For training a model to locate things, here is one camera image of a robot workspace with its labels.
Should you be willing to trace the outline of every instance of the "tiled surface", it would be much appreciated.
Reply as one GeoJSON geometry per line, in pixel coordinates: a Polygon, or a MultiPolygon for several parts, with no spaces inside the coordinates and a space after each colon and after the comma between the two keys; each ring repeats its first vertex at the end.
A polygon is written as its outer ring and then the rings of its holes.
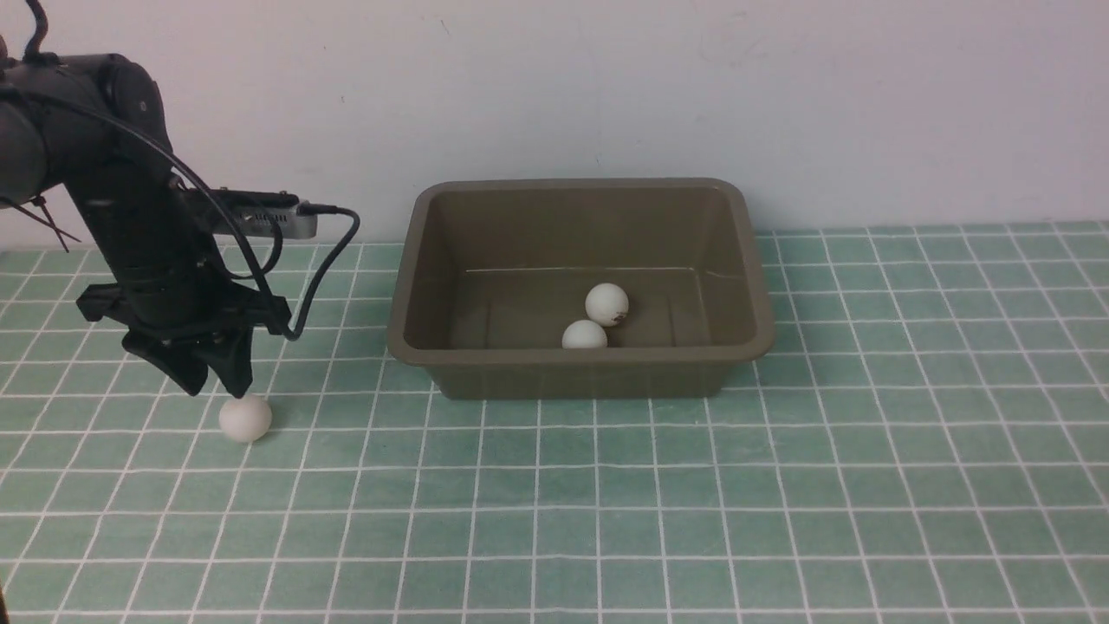
{"type": "Polygon", "coordinates": [[[101,258],[0,254],[16,621],[1109,622],[1105,226],[760,244],[777,347],[721,396],[487,406],[385,358],[399,246],[353,248],[248,449],[80,319],[101,258]]]}

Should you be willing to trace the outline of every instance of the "white ball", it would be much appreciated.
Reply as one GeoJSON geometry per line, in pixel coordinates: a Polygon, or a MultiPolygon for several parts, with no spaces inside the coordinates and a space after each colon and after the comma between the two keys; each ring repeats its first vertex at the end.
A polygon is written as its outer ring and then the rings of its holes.
{"type": "Polygon", "coordinates": [[[593,321],[574,321],[562,333],[562,349],[599,349],[608,345],[604,328],[593,321]]]}
{"type": "Polygon", "coordinates": [[[257,395],[246,395],[242,399],[228,399],[220,408],[220,429],[224,436],[248,444],[269,431],[273,411],[269,403],[257,395]]]}
{"type": "Polygon", "coordinates": [[[615,284],[597,284],[586,295],[586,316],[602,328],[628,318],[628,293],[615,284]]]}

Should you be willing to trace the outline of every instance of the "white grout line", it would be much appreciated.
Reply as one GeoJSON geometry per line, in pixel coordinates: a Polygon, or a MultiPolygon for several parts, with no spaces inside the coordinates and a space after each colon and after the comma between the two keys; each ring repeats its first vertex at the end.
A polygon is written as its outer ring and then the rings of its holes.
{"type": "MultiPolygon", "coordinates": [[[[827,248],[826,248],[826,245],[824,244],[824,239],[823,238],[817,238],[817,239],[821,241],[821,244],[824,246],[825,253],[827,253],[827,248]]],[[[779,249],[779,255],[781,255],[782,246],[781,246],[781,242],[777,238],[774,238],[774,245],[779,249]]],[[[788,277],[788,275],[783,275],[783,280],[785,282],[786,291],[791,293],[791,290],[790,290],[790,277],[788,277]]],[[[794,316],[794,318],[796,318],[797,317],[797,305],[796,305],[796,301],[794,300],[792,293],[788,294],[788,297],[790,297],[790,306],[793,309],[793,316],[794,316]]],[[[843,305],[844,305],[844,309],[846,310],[847,309],[846,303],[844,301],[843,305]]],[[[805,338],[804,338],[803,335],[801,335],[800,340],[801,340],[802,351],[805,352],[805,356],[804,356],[804,358],[805,358],[805,366],[807,367],[808,375],[810,375],[811,379],[813,380],[813,383],[816,383],[816,370],[813,367],[813,360],[812,360],[812,358],[810,358],[807,349],[805,349],[805,338]]],[[[868,369],[865,369],[865,370],[866,370],[867,378],[869,378],[869,370],[868,369]]],[[[832,467],[834,467],[835,473],[836,473],[836,478],[840,480],[840,490],[843,493],[844,504],[847,508],[847,518],[851,521],[851,531],[852,531],[852,534],[855,536],[855,548],[858,549],[859,553],[864,553],[866,551],[863,548],[863,538],[862,538],[862,535],[858,532],[858,520],[856,519],[855,512],[852,509],[851,493],[847,491],[847,481],[843,477],[843,467],[840,463],[840,456],[838,456],[838,452],[836,451],[836,448],[835,448],[835,442],[834,442],[835,439],[832,437],[832,428],[827,427],[827,424],[830,422],[828,421],[828,417],[827,417],[827,410],[824,408],[824,399],[820,395],[816,396],[816,407],[817,407],[817,409],[820,411],[820,415],[821,415],[821,421],[825,426],[825,432],[827,433],[828,443],[831,444],[831,448],[832,448],[832,467]]],[[[769,412],[766,413],[766,423],[767,423],[767,426],[770,426],[770,413],[769,412]]],[[[776,451],[777,444],[774,441],[774,429],[770,428],[770,427],[767,427],[767,429],[769,429],[767,433],[770,436],[770,446],[771,446],[772,449],[775,449],[775,451],[774,451],[774,461],[777,462],[779,461],[779,459],[777,459],[777,451],[776,451]]],[[[784,489],[784,484],[783,484],[783,490],[782,490],[782,501],[783,501],[784,505],[788,505],[788,501],[786,499],[786,492],[785,492],[785,489],[784,489]]],[[[878,607],[878,592],[877,592],[877,589],[874,585],[874,577],[873,577],[873,575],[871,573],[871,565],[866,561],[863,562],[863,576],[866,579],[866,586],[867,586],[867,590],[869,591],[869,594],[871,594],[871,604],[873,604],[874,607],[877,608],[878,607]]],[[[876,612],[876,617],[878,620],[878,624],[882,624],[884,622],[884,618],[883,618],[883,615],[882,615],[881,611],[876,612]]]]}
{"type": "MultiPolygon", "coordinates": [[[[667,624],[673,624],[674,611],[673,611],[673,602],[670,594],[670,566],[667,565],[667,560],[668,560],[667,528],[665,528],[665,522],[663,521],[662,518],[663,515],[662,479],[659,477],[659,440],[657,430],[654,428],[655,422],[654,422],[653,399],[647,400],[647,413],[650,417],[650,423],[651,423],[651,462],[652,462],[652,470],[654,472],[654,498],[655,498],[655,504],[658,505],[658,508],[655,508],[657,510],[655,513],[658,514],[659,519],[659,549],[660,549],[659,552],[662,555],[662,591],[667,604],[667,624]]],[[[718,502],[720,507],[724,505],[723,501],[718,501],[718,502]]]]}

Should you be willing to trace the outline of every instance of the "black cable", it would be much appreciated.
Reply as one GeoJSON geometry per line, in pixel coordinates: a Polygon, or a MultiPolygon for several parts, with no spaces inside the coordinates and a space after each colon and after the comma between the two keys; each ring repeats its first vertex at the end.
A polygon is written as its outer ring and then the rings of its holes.
{"type": "Polygon", "coordinates": [[[23,61],[33,61],[34,59],[42,55],[40,48],[42,47],[42,41],[47,38],[47,31],[50,30],[50,22],[47,20],[47,11],[39,3],[39,0],[27,0],[27,6],[31,9],[31,14],[34,16],[34,34],[27,42],[27,48],[23,49],[23,61]]]}
{"type": "MultiPolygon", "coordinates": [[[[70,111],[72,113],[84,115],[90,119],[100,121],[102,123],[106,123],[112,127],[130,136],[133,136],[134,139],[138,139],[144,145],[154,150],[162,157],[169,161],[170,164],[172,164],[182,174],[182,176],[185,177],[185,180],[187,180],[193,186],[196,187],[196,190],[201,192],[201,194],[204,195],[204,198],[206,198],[216,208],[220,215],[223,216],[223,218],[227,222],[227,226],[231,228],[231,235],[235,238],[235,242],[238,244],[238,248],[243,252],[243,258],[246,260],[246,266],[250,268],[251,275],[254,277],[254,283],[258,286],[258,291],[262,294],[263,298],[266,301],[266,307],[268,307],[269,314],[275,319],[281,318],[282,316],[281,309],[277,307],[276,297],[274,296],[273,290],[269,288],[269,283],[266,280],[265,273],[262,272],[262,267],[258,265],[258,258],[256,255],[254,255],[254,249],[251,248],[251,244],[246,239],[246,235],[243,233],[243,229],[238,226],[238,223],[235,221],[235,217],[231,213],[231,211],[227,209],[227,206],[223,205],[220,198],[215,196],[215,193],[212,191],[212,188],[210,188],[208,185],[204,183],[204,180],[202,180],[201,176],[196,174],[196,172],[190,168],[190,166],[185,164],[184,161],[177,157],[170,150],[162,146],[162,144],[159,143],[156,139],[153,139],[142,130],[133,127],[131,124],[124,123],[98,110],[90,109],[81,104],[74,104],[72,102],[68,102],[60,98],[54,98],[52,95],[45,95],[42,93],[35,93],[31,91],[17,91],[17,93],[19,93],[21,96],[28,100],[38,101],[44,104],[57,106],[62,110],[70,111]]],[[[304,301],[301,304],[301,309],[296,321],[296,329],[295,330],[289,329],[287,326],[282,328],[282,336],[284,336],[288,340],[296,340],[301,338],[301,334],[304,331],[304,325],[307,320],[307,310],[308,307],[312,305],[312,296],[315,295],[316,287],[318,287],[319,282],[323,279],[324,272],[327,269],[327,267],[330,266],[330,264],[338,256],[338,252],[340,252],[344,247],[346,247],[346,245],[350,242],[355,233],[358,231],[359,224],[362,223],[362,219],[358,217],[357,213],[344,207],[315,206],[314,208],[322,214],[327,214],[327,213],[346,214],[347,216],[350,216],[354,222],[352,223],[352,226],[347,231],[347,233],[339,239],[339,243],[327,255],[327,258],[319,266],[319,269],[316,270],[316,274],[313,275],[312,282],[309,283],[308,286],[308,291],[305,295],[304,301]],[[323,212],[323,209],[325,208],[330,212],[323,212]]]]}

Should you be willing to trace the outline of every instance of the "green tile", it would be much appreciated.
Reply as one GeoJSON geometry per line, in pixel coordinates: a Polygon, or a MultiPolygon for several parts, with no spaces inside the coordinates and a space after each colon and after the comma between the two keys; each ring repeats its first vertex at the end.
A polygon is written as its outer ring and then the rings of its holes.
{"type": "Polygon", "coordinates": [[[424,466],[472,467],[478,462],[480,433],[476,430],[428,431],[424,466]]]}
{"type": "Polygon", "coordinates": [[[1030,262],[1029,266],[1044,287],[1081,287],[1086,277],[1074,262],[1030,262]]]}
{"type": "Polygon", "coordinates": [[[1003,564],[1017,605],[1024,608],[1078,607],[1082,599],[1059,561],[1010,560],[1003,564]]]}
{"type": "Polygon", "coordinates": [[[782,487],[791,508],[845,508],[835,468],[783,468],[782,487]]]}
{"type": "Polygon", "coordinates": [[[906,262],[902,264],[887,264],[883,267],[886,277],[889,278],[889,288],[895,290],[907,289],[938,289],[935,275],[932,274],[932,266],[924,262],[906,262]]]}
{"type": "Polygon", "coordinates": [[[928,564],[923,561],[871,562],[871,577],[884,608],[936,608],[943,606],[928,564]]]}
{"type": "Polygon", "coordinates": [[[1036,499],[1017,467],[968,467],[967,479],[983,507],[1031,507],[1036,499]]]}
{"type": "Polygon", "coordinates": [[[922,512],[928,549],[934,555],[987,555],[989,542],[974,512],[922,512]]]}
{"type": "Polygon", "coordinates": [[[542,469],[539,471],[539,504],[592,505],[596,503],[592,469],[542,469]]]}
{"type": "Polygon", "coordinates": [[[405,566],[401,608],[460,608],[466,562],[413,561],[405,566]]]}
{"type": "Polygon", "coordinates": [[[821,417],[821,400],[830,406],[834,399],[840,399],[836,407],[843,411],[862,412],[866,409],[864,401],[856,401],[849,391],[826,390],[817,395],[815,390],[765,390],[763,399],[766,402],[766,416],[763,415],[762,406],[752,410],[750,420],[745,423],[762,424],[772,421],[775,424],[801,424],[823,422],[821,417]]]}
{"type": "Polygon", "coordinates": [[[936,402],[948,423],[999,420],[989,392],[981,388],[936,389],[936,402]]]}
{"type": "Polygon", "coordinates": [[[122,611],[139,579],[140,563],[87,562],[65,600],[69,611],[122,611]]]}
{"type": "Polygon", "coordinates": [[[967,246],[963,236],[935,236],[922,237],[920,246],[928,259],[950,262],[971,259],[970,247],[967,246]]]}
{"type": "MultiPolygon", "coordinates": [[[[466,490],[466,487],[462,485],[461,489],[466,490]]],[[[478,485],[478,507],[530,507],[535,501],[535,469],[485,469],[481,471],[481,480],[478,485]]]]}
{"type": "Polygon", "coordinates": [[[660,427],[654,432],[654,443],[661,466],[712,463],[708,428],[660,427]]]}
{"type": "Polygon", "coordinates": [[[716,461],[721,463],[773,462],[774,452],[765,429],[716,428],[716,461]]]}
{"type": "Polygon", "coordinates": [[[991,561],[940,561],[936,573],[948,606],[955,608],[1009,608],[1005,580],[991,561]]]}
{"type": "Polygon", "coordinates": [[[901,324],[859,324],[855,326],[863,351],[912,351],[905,327],[901,324]]]}
{"type": "MultiPolygon", "coordinates": [[[[367,460],[374,460],[374,466],[416,466],[417,461],[396,461],[398,458],[396,451],[403,450],[407,451],[407,447],[404,444],[405,440],[394,440],[389,438],[389,434],[394,433],[408,433],[408,432],[380,432],[375,431],[369,436],[370,442],[377,442],[374,451],[370,452],[368,449],[366,451],[367,460]],[[386,440],[383,442],[380,440],[381,434],[385,434],[386,440]]],[[[366,433],[364,432],[349,432],[349,431],[316,431],[312,434],[312,439],[308,440],[308,453],[304,458],[304,468],[306,469],[325,469],[325,468],[358,468],[362,461],[362,448],[363,443],[366,441],[366,433]]],[[[419,443],[420,437],[416,436],[416,458],[419,458],[419,443]]],[[[407,453],[399,453],[401,456],[407,456],[407,453]]]]}
{"type": "Polygon", "coordinates": [[[152,397],[108,397],[92,421],[92,429],[141,431],[153,407],[152,397]]]}
{"type": "Polygon", "coordinates": [[[813,386],[808,362],[802,356],[765,356],[757,364],[761,386],[808,388],[813,386]]]}
{"type": "MultiPolygon", "coordinates": [[[[1097,428],[1072,429],[1075,443],[1082,449],[1082,444],[1098,441],[1098,433],[1103,431],[1097,428]]],[[[1009,426],[1009,434],[1013,436],[1014,444],[1020,459],[1026,462],[1077,462],[1066,432],[1060,427],[1042,426],[1009,426]]],[[[1109,437],[1103,437],[1102,442],[1109,443],[1109,437]]]]}
{"type": "Polygon", "coordinates": [[[338,556],[345,530],[345,513],[291,515],[278,554],[292,559],[338,556]]]}
{"type": "Polygon", "coordinates": [[[468,508],[474,502],[472,470],[424,470],[419,475],[419,490],[416,495],[416,507],[431,508],[468,508]]]}
{"type": "Polygon", "coordinates": [[[875,237],[874,246],[882,262],[907,262],[924,259],[924,253],[915,237],[875,237]]]}
{"type": "MultiPolygon", "coordinates": [[[[350,456],[362,453],[362,438],[364,434],[343,434],[343,442],[333,443],[340,450],[327,453],[332,466],[344,468],[350,466],[350,456]]],[[[369,440],[366,441],[366,453],[362,458],[362,466],[366,467],[415,467],[419,464],[420,447],[424,443],[424,432],[420,430],[410,431],[376,431],[372,430],[369,440]]],[[[425,466],[437,466],[434,461],[425,466]]]]}
{"type": "Polygon", "coordinates": [[[91,559],[145,559],[160,516],[105,515],[101,518],[100,531],[89,553],[91,559]]]}
{"type": "Polygon", "coordinates": [[[421,428],[427,421],[428,396],[381,395],[374,408],[375,428],[421,428]]]}
{"type": "Polygon", "coordinates": [[[220,559],[268,559],[277,551],[283,519],[278,514],[228,515],[216,556],[220,559]]]}
{"type": "Polygon", "coordinates": [[[597,402],[598,424],[648,424],[651,412],[647,401],[607,400],[597,402]]]}
{"type": "Polygon", "coordinates": [[[332,607],[393,610],[399,582],[399,562],[344,562],[339,565],[332,607]]]}
{"type": "Polygon", "coordinates": [[[468,608],[527,608],[531,562],[476,561],[470,567],[468,608]]]}
{"type": "Polygon", "coordinates": [[[726,562],[671,560],[667,572],[673,608],[734,608],[726,562]]]}
{"type": "Polygon", "coordinates": [[[597,552],[597,513],[592,510],[538,512],[536,553],[592,555],[597,552]]]}
{"type": "Polygon", "coordinates": [[[1028,359],[1045,385],[1086,385],[1093,381],[1077,354],[1029,354],[1028,359]]]}
{"type": "Polygon", "coordinates": [[[83,559],[96,528],[93,516],[44,516],[27,550],[28,559],[83,559]]]}
{"type": "Polygon", "coordinates": [[[820,291],[835,289],[832,266],[785,266],[785,278],[793,291],[820,291]]]}
{"type": "Polygon", "coordinates": [[[995,288],[1035,288],[1036,278],[1025,264],[984,264],[989,284],[995,288]]]}
{"type": "Polygon", "coordinates": [[[893,468],[846,468],[843,480],[854,507],[885,508],[908,504],[901,475],[893,468]]]}
{"type": "Polygon", "coordinates": [[[772,428],[777,460],[784,464],[831,464],[832,441],[821,428],[772,428]]]}
{"type": "Polygon", "coordinates": [[[192,608],[204,569],[204,563],[147,564],[131,607],[140,611],[192,608]]]}
{"type": "Polygon", "coordinates": [[[653,511],[602,511],[600,524],[602,555],[658,556],[661,552],[659,514],[653,511]]]}
{"type": "Polygon", "coordinates": [[[1086,595],[1098,608],[1109,606],[1109,566],[1103,561],[1077,561],[1074,563],[1075,574],[1081,583],[1086,595]]]}
{"type": "Polygon", "coordinates": [[[801,608],[797,567],[791,561],[737,561],[735,582],[741,608],[801,608]]]}
{"type": "Polygon", "coordinates": [[[1045,505],[1102,504],[1081,467],[1029,467],[1028,473],[1045,505]]]}
{"type": "Polygon", "coordinates": [[[701,508],[720,504],[716,478],[711,468],[659,469],[662,505],[668,508],[701,508]]]}
{"type": "Polygon", "coordinates": [[[892,423],[938,422],[932,395],[924,389],[881,389],[878,402],[892,423]]]}
{"type": "Polygon", "coordinates": [[[847,512],[793,512],[790,523],[801,556],[858,555],[858,542],[847,512]]]}
{"type": "Polygon", "coordinates": [[[1036,511],[985,512],[986,530],[1001,555],[1054,555],[1059,550],[1044,514],[1036,511]]]}
{"type": "MultiPolygon", "coordinates": [[[[869,378],[866,376],[866,368],[863,359],[858,356],[813,356],[811,359],[813,376],[816,378],[816,386],[821,388],[843,387],[843,386],[869,386],[869,378]]],[[[764,383],[774,385],[775,380],[763,380],[764,383]]],[[[807,379],[798,383],[786,386],[808,386],[807,379]]],[[[767,409],[771,418],[775,415],[767,409]]]]}
{"type": "Polygon", "coordinates": [[[1049,515],[1067,554],[1109,554],[1109,514],[1092,510],[1060,510],[1049,515]]]}
{"type": "Polygon", "coordinates": [[[924,354],[920,366],[932,386],[980,383],[969,354],[924,354]]]}
{"type": "Polygon", "coordinates": [[[65,372],[64,365],[24,362],[16,368],[8,382],[10,392],[20,395],[51,395],[65,372]]]}
{"type": "MultiPolygon", "coordinates": [[[[862,562],[803,561],[801,567],[810,608],[873,607],[862,562]]],[[[740,602],[744,603],[743,594],[740,602]]]]}
{"type": "Polygon", "coordinates": [[[882,275],[882,267],[877,265],[836,265],[833,268],[835,269],[836,279],[840,282],[840,287],[845,290],[883,289],[887,287],[886,279],[882,275]]]}
{"type": "Polygon", "coordinates": [[[998,388],[993,391],[993,395],[1006,421],[1045,422],[1055,420],[1051,405],[1041,389],[998,388]]]}
{"type": "Polygon", "coordinates": [[[592,466],[593,431],[588,429],[543,429],[539,437],[543,466],[592,466]]]}
{"type": "Polygon", "coordinates": [[[653,469],[599,469],[600,502],[603,508],[653,507],[659,504],[653,469]]]}
{"type": "Polygon", "coordinates": [[[1054,289],[1048,290],[1047,296],[1059,311],[1059,317],[1093,319],[1106,317],[1106,307],[1093,290],[1054,289]]]}
{"type": "Polygon", "coordinates": [[[12,472],[0,482],[0,511],[42,511],[58,483],[55,473],[12,472]]]}
{"type": "Polygon", "coordinates": [[[267,610],[322,610],[332,592],[335,563],[281,562],[264,607],[267,610]]]}
{"type": "Polygon", "coordinates": [[[887,291],[846,293],[843,298],[853,321],[896,321],[901,318],[887,291]]]}
{"type": "Polygon", "coordinates": [[[1054,319],[1055,310],[1040,290],[1009,290],[996,293],[1001,309],[1010,319],[1054,319]]]}
{"type": "MultiPolygon", "coordinates": [[[[869,390],[821,389],[821,402],[830,423],[874,423],[881,422],[877,401],[869,390]]],[[[820,422],[820,409],[815,408],[807,422],[820,422]]]]}
{"type": "Polygon", "coordinates": [[[293,494],[292,472],[244,472],[238,480],[233,511],[285,511],[293,494]]]}
{"type": "MultiPolygon", "coordinates": [[[[664,606],[659,600],[663,595],[659,562],[610,560],[601,566],[604,607],[664,606]]],[[[597,585],[596,562],[558,559],[536,562],[537,608],[596,608],[597,585]]]]}
{"type": "Polygon", "coordinates": [[[268,577],[268,563],[215,563],[208,571],[197,606],[203,610],[258,608],[268,577]]]}
{"type": "Polygon", "coordinates": [[[530,511],[479,511],[474,524],[474,555],[530,555],[532,522],[530,511]]]}
{"type": "Polygon", "coordinates": [[[654,560],[601,562],[604,608],[662,608],[665,606],[663,566],[654,560]]]}
{"type": "Polygon", "coordinates": [[[867,555],[924,555],[916,519],[908,512],[858,512],[855,515],[867,555]]]}
{"type": "Polygon", "coordinates": [[[944,288],[985,288],[986,277],[975,264],[959,262],[937,264],[932,267],[944,288]]]}
{"type": "Polygon", "coordinates": [[[939,427],[895,427],[891,437],[903,463],[946,463],[955,460],[947,434],[939,427]]]}
{"type": "Polygon", "coordinates": [[[415,557],[466,556],[470,512],[418,513],[413,516],[408,554],[415,557]]]}
{"type": "Polygon", "coordinates": [[[1013,462],[1016,457],[1001,426],[953,427],[949,430],[959,459],[966,463],[1013,462]]]}
{"type": "Polygon", "coordinates": [[[592,401],[543,401],[543,426],[584,426],[593,423],[592,401]]]}
{"type": "Polygon", "coordinates": [[[730,508],[782,507],[782,492],[779,487],[779,475],[777,471],[773,468],[721,467],[720,482],[724,497],[724,504],[730,508]]]}
{"type": "Polygon", "coordinates": [[[13,612],[59,608],[75,572],[77,564],[22,563],[4,587],[8,608],[13,612]]]}
{"type": "Polygon", "coordinates": [[[843,321],[847,311],[838,294],[795,293],[791,297],[798,321],[843,321]]]}
{"type": "Polygon", "coordinates": [[[952,318],[952,310],[938,291],[898,291],[895,297],[906,320],[942,321],[952,318]]]}
{"type": "Polygon", "coordinates": [[[832,429],[840,462],[893,463],[894,454],[883,428],[842,426],[832,429]]]}

